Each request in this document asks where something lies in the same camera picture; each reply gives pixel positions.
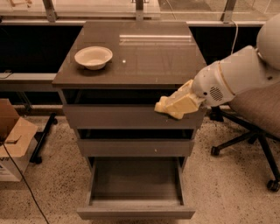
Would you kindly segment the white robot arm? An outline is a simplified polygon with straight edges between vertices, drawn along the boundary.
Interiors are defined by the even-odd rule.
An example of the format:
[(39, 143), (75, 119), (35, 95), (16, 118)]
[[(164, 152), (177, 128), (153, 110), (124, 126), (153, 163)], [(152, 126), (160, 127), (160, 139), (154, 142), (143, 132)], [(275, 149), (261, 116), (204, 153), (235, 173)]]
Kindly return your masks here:
[(201, 69), (176, 92), (161, 97), (155, 110), (181, 119), (200, 105), (219, 106), (238, 94), (279, 82), (280, 15), (258, 32), (256, 46), (248, 45)]

